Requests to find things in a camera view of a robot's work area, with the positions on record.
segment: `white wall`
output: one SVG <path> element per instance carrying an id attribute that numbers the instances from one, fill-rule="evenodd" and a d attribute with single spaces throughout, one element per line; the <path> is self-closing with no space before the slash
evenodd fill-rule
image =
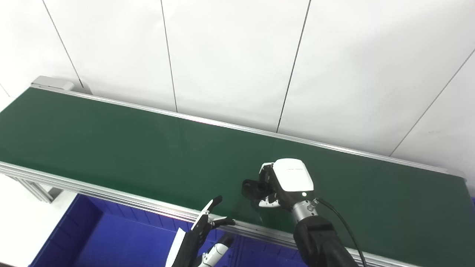
<path id="1" fill-rule="evenodd" d="M 1 2 L 0 84 L 16 97 L 38 75 L 63 77 L 96 95 L 278 127 L 462 171 L 475 195 L 470 62 L 445 87 L 475 48 L 474 1 L 313 1 L 288 91 L 308 1 L 162 2 Z M 421 134 L 433 129 L 440 138 Z"/>

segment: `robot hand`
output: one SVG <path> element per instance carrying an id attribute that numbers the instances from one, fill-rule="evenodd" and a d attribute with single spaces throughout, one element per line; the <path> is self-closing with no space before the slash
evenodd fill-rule
<path id="1" fill-rule="evenodd" d="M 225 233 L 206 253 L 199 257 L 197 255 L 211 230 L 223 225 L 236 224 L 233 219 L 228 217 L 209 218 L 213 208 L 222 200 L 222 196 L 217 196 L 208 202 L 198 215 L 190 231 L 185 232 L 181 228 L 178 229 L 165 267 L 212 267 L 221 259 L 234 241 L 234 237 L 228 233 Z"/>
<path id="2" fill-rule="evenodd" d="M 294 240 L 310 267 L 357 267 L 333 225 L 318 216 L 314 184 L 305 164 L 297 159 L 264 163 L 259 179 L 244 180 L 242 193 L 259 207 L 281 207 L 292 213 Z"/>
<path id="3" fill-rule="evenodd" d="M 313 183 L 301 160 L 280 159 L 264 163 L 257 181 L 244 180 L 242 192 L 259 207 L 292 211 L 297 203 L 315 198 Z"/>

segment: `white floor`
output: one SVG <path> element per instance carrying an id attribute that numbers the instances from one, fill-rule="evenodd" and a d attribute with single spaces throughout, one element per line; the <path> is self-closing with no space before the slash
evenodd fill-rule
<path id="1" fill-rule="evenodd" d="M 76 196 L 63 191 L 51 204 L 0 174 L 0 262 L 27 267 Z"/>

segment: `panel seam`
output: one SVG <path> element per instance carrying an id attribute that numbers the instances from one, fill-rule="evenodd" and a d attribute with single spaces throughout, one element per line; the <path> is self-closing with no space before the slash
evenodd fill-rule
<path id="1" fill-rule="evenodd" d="M 302 42 L 302 36 L 304 35 L 305 23 L 307 22 L 308 10 L 310 9 L 310 3 L 312 0 L 308 1 L 307 11 L 305 12 L 304 24 L 302 25 L 302 31 L 300 32 L 300 38 L 297 44 L 297 51 L 295 52 L 294 63 L 292 64 L 292 70 L 290 71 L 289 82 L 287 84 L 287 89 L 285 90 L 284 102 L 282 103 L 282 109 L 280 111 L 279 122 L 277 123 L 277 129 L 275 132 L 279 132 L 280 122 L 282 120 L 282 114 L 284 113 L 285 102 L 287 101 L 287 95 L 289 93 L 290 82 L 292 81 L 292 75 L 294 74 L 295 63 L 297 61 L 298 50 L 300 48 L 300 43 Z"/>
<path id="2" fill-rule="evenodd" d="M 440 90 L 440 92 L 437 94 L 437 96 L 432 100 L 432 102 L 429 104 L 429 106 L 426 108 L 426 110 L 422 113 L 422 115 L 419 117 L 419 119 L 416 120 L 416 122 L 413 124 L 413 126 L 409 129 L 409 131 L 406 133 L 406 135 L 401 139 L 401 141 L 396 145 L 394 150 L 389 154 L 389 157 L 391 157 L 394 152 L 398 149 L 398 147 L 402 144 L 402 142 L 406 139 L 406 137 L 409 135 L 410 132 L 416 127 L 416 125 L 419 123 L 419 121 L 422 119 L 422 117 L 427 113 L 427 111 L 432 107 L 434 102 L 439 98 L 439 96 L 442 94 L 442 92 L 447 88 L 447 86 L 452 82 L 452 80 L 455 78 L 455 76 L 458 74 L 458 72 L 462 69 L 462 67 L 465 65 L 465 63 L 470 59 L 470 57 L 473 55 L 475 52 L 475 48 L 472 50 L 472 52 L 468 55 L 468 57 L 465 59 L 465 61 L 462 63 L 462 65 L 457 69 L 457 71 L 452 75 L 452 77 L 449 79 L 449 81 L 445 84 L 445 86 Z"/>
<path id="3" fill-rule="evenodd" d="M 73 66 L 74 72 L 76 73 L 77 79 L 79 80 L 79 83 L 81 84 L 81 87 L 84 88 L 83 82 L 81 81 L 81 78 L 79 77 L 79 74 L 76 70 L 76 67 L 74 66 L 73 60 L 71 59 L 71 56 L 69 55 L 66 46 L 63 42 L 63 39 L 61 38 L 59 31 L 56 27 L 55 22 L 53 21 L 53 17 L 51 16 L 51 13 L 49 13 L 48 7 L 46 6 L 45 0 L 41 0 L 43 2 L 43 5 L 45 6 L 46 12 L 48 13 L 49 19 L 51 20 L 51 23 L 53 23 L 53 27 L 55 28 L 55 31 L 59 37 L 59 40 L 61 41 L 61 44 L 63 45 L 64 51 L 66 52 L 67 58 L 69 59 L 69 62 L 71 63 L 71 66 Z"/>
<path id="4" fill-rule="evenodd" d="M 170 47 L 168 46 L 168 35 L 167 35 L 167 26 L 165 25 L 165 13 L 163 11 L 163 2 L 160 0 L 161 6 L 161 17 L 163 18 L 163 29 L 165 31 L 165 41 L 167 43 L 167 53 L 168 53 L 168 63 L 170 65 L 170 76 L 171 76 L 171 86 L 173 88 L 173 99 L 175 100 L 175 111 L 178 112 L 177 97 L 175 94 L 175 82 L 173 81 L 173 72 L 171 70 L 171 58 L 170 58 Z"/>
<path id="5" fill-rule="evenodd" d="M 8 97 L 11 97 L 10 94 L 7 92 L 7 90 L 0 84 L 0 87 L 3 89 L 3 91 L 7 94 Z"/>

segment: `blue bin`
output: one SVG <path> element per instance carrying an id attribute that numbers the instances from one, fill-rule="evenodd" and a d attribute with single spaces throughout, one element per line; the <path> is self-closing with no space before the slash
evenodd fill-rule
<path id="1" fill-rule="evenodd" d="M 78 195 L 31 267 L 162 267 L 178 228 L 191 223 Z M 221 236 L 212 230 L 200 250 Z M 242 236 L 216 267 L 305 267 L 295 249 Z"/>

